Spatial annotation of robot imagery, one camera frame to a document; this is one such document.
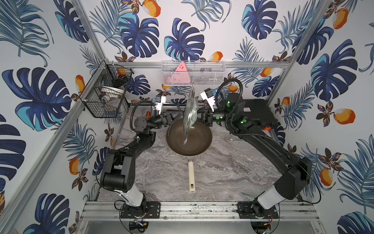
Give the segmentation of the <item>glass pot lid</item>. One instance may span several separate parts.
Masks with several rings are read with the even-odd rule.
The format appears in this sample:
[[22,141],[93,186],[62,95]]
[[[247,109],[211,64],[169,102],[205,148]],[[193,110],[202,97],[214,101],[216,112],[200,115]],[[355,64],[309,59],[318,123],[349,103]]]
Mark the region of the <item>glass pot lid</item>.
[[184,110],[183,117],[183,130],[184,130],[184,142],[183,145],[187,144],[188,137],[190,134],[190,129],[197,121],[197,110],[198,110],[198,101],[195,97],[195,83],[191,85],[191,92],[187,100],[187,104]]

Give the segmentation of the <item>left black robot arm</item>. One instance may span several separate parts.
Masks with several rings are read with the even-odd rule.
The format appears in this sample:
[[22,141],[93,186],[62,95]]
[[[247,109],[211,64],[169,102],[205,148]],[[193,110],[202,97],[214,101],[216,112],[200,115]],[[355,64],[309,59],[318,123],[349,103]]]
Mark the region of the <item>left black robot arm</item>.
[[[149,105],[149,117],[134,118],[138,107]],[[119,194],[130,207],[140,207],[145,202],[144,195],[135,186],[136,159],[151,148],[156,139],[153,129],[160,129],[173,125],[183,116],[180,106],[174,109],[158,109],[149,100],[138,102],[130,115],[130,129],[135,133],[133,141],[126,146],[110,150],[102,163],[99,184],[102,188]]]

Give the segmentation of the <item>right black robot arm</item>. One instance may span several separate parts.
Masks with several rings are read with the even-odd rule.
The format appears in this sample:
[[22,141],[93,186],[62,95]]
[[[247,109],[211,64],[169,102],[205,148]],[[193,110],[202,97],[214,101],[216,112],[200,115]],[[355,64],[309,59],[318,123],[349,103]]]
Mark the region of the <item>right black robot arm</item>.
[[239,92],[224,96],[221,89],[228,84],[222,83],[218,90],[210,88],[200,94],[207,107],[200,108],[198,120],[207,126],[214,122],[224,124],[234,136],[244,140],[262,153],[281,173],[281,177],[265,192],[249,203],[245,214],[256,216],[269,212],[276,204],[294,199],[312,180],[312,163],[308,158],[299,159],[286,151],[265,131],[278,126],[264,99],[243,99],[243,85],[235,80]]

